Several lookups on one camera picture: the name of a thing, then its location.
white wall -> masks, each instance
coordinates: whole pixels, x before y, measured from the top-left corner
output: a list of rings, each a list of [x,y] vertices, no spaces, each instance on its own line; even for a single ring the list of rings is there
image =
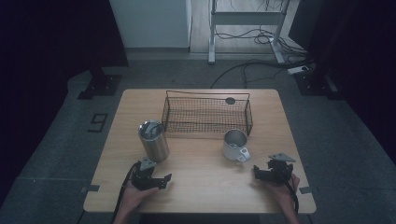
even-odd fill
[[[188,48],[191,0],[110,0],[125,48]]]

cable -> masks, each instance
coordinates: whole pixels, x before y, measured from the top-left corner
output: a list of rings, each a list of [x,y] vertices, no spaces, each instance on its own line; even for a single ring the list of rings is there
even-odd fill
[[[81,213],[81,215],[79,216],[79,218],[78,218],[78,222],[77,222],[77,224],[79,224],[80,222],[81,222],[81,220],[82,220],[82,217],[84,216],[84,214],[85,214],[85,210],[84,209],[82,209],[82,213]]]
[[[270,0],[266,0],[265,2],[265,11],[268,11],[268,6],[270,5]]]
[[[280,178],[283,180],[283,183],[286,185],[286,187],[289,189],[290,194],[292,199],[294,200],[294,211],[296,212],[296,214],[298,214],[298,210],[300,208],[300,204],[298,202],[298,198],[296,195],[296,190],[294,188],[294,181],[293,181],[293,177],[291,177],[291,184],[293,185],[293,187],[291,187],[291,185],[289,184],[289,181],[286,180],[285,178],[283,178],[283,175],[280,173],[280,171],[278,171],[276,168],[274,168],[274,170],[277,172],[277,174],[280,176]]]
[[[231,4],[231,7],[233,8],[233,10],[236,11],[236,9],[233,7],[233,0],[230,0],[230,4]]]
[[[257,8],[256,11],[259,11],[260,7],[264,4],[265,1],[266,1],[266,0],[262,0],[262,3],[259,5],[259,7]]]
[[[136,169],[136,165],[134,164],[134,165],[131,167],[131,169],[129,170],[128,174],[125,176],[124,181],[122,182],[122,186],[121,186],[121,188],[120,188],[119,198],[117,199],[116,209],[114,210],[113,218],[111,218],[111,223],[114,222],[114,219],[116,218],[116,215],[117,215],[117,213],[119,212],[119,208],[120,208],[120,205],[121,205],[121,200],[122,200],[123,192],[125,191],[127,182],[128,182],[129,180],[131,180],[131,179],[130,179],[131,173],[132,173],[135,169]]]
[[[279,69],[277,72],[275,72],[271,77],[260,77],[260,78],[256,78],[250,81],[247,81],[247,83],[249,82],[255,82],[255,81],[259,81],[259,80],[265,80],[265,79],[269,79],[269,78],[276,78],[276,75],[278,75],[281,71],[285,70],[285,68],[281,68]]]
[[[268,61],[264,61],[264,60],[249,60],[246,63],[240,63],[238,65],[235,65],[229,69],[227,69],[227,71],[223,72],[220,76],[218,76],[216,78],[216,80],[212,83],[212,85],[210,86],[210,89],[213,89],[213,87],[215,86],[215,84],[222,78],[224,77],[228,72],[234,70],[235,68],[241,67],[241,69],[246,68],[247,66],[251,65],[251,64],[263,64],[263,65],[268,65],[268,66],[272,66],[275,68],[281,68],[281,69],[289,69],[292,67],[298,67],[298,66],[303,66],[309,63],[312,63],[312,60],[301,60],[297,63],[289,63],[289,64],[279,64],[279,63],[272,63],[272,62],[268,62]],[[246,79],[244,74],[241,75],[242,79],[243,79],[243,85],[246,86]]]
[[[275,9],[277,9],[278,7],[280,7],[279,11],[282,11],[283,0],[281,0],[280,4],[277,5],[277,7],[275,7],[275,3],[276,3],[276,0],[274,1],[273,6],[272,6],[272,7],[269,7],[270,1],[267,0],[265,10],[267,11],[267,10],[268,10],[268,7],[271,8],[272,10],[275,10]]]
[[[275,78],[276,75],[279,74],[279,73],[283,70],[283,69],[280,69],[278,72],[276,72],[276,73],[273,75],[273,77],[262,77],[262,78],[257,78],[257,79],[255,79],[255,80],[250,80],[250,81],[248,81],[248,76],[247,76],[246,70],[247,70],[248,66],[253,65],[254,63],[252,63],[252,62],[255,62],[255,61],[257,61],[257,60],[255,60],[255,59],[249,60],[249,61],[247,61],[247,64],[241,66],[241,77],[242,77],[242,80],[243,80],[242,86],[243,86],[245,89],[248,88],[248,83],[249,83],[249,82],[254,82],[254,81],[257,81],[257,80],[267,79],[267,78]]]
[[[258,31],[260,33],[257,35],[245,36],[252,32],[255,32],[255,31]],[[274,33],[263,30],[262,26],[260,26],[259,29],[253,29],[253,30],[247,31],[241,35],[229,35],[229,34],[219,33],[217,28],[215,27],[215,34],[220,39],[233,39],[233,38],[250,39],[250,38],[254,38],[254,42],[256,44],[263,44],[263,45],[271,44],[270,38],[274,37]],[[280,47],[285,52],[290,53],[290,54],[296,54],[296,55],[303,56],[303,57],[305,57],[307,55],[307,52],[305,49],[291,46],[286,42],[287,40],[291,42],[291,40],[285,39],[281,36],[278,38],[278,43],[279,43]]]

gray carpet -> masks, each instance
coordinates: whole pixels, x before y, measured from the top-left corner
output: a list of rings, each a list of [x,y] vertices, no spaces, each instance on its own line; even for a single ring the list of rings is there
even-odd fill
[[[0,211],[0,223],[109,223],[112,214],[84,213],[82,205],[126,89],[207,89],[227,69],[245,61],[144,60],[130,67],[104,68],[121,74],[114,96],[78,100],[89,72],[69,80],[69,93],[35,154],[24,167]],[[276,89],[313,187],[317,212],[303,223],[396,224],[396,167],[345,101],[302,96],[286,70],[247,68],[249,89]],[[222,77],[215,89],[241,89],[240,69]],[[108,114],[104,129],[91,123]],[[136,215],[131,223],[137,223]],[[261,223],[283,223],[281,215],[260,215]]]

wooden table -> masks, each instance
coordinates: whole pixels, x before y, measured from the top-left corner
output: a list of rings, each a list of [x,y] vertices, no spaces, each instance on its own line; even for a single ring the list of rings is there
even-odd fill
[[[247,140],[251,160],[228,161],[222,155],[221,139],[167,137],[170,150],[166,161],[157,164],[153,177],[172,174],[167,189],[146,199],[140,213],[243,213],[280,212],[261,181],[254,178],[253,165],[267,169],[269,155],[284,152],[297,162],[294,173],[299,188],[308,187],[279,95],[275,90],[178,90],[192,92],[250,93],[253,129]],[[145,120],[161,121],[166,90],[126,90],[109,131],[92,185],[84,203],[88,212],[113,212],[120,185],[132,164],[146,156],[137,135]],[[311,193],[297,196],[300,213],[316,210]]]

cup handle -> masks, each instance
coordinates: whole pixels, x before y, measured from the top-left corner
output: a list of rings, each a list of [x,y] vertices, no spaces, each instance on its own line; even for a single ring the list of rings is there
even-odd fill
[[[250,154],[248,153],[248,149],[246,147],[241,148],[239,151],[241,152],[241,155],[236,158],[238,161],[250,160]]]

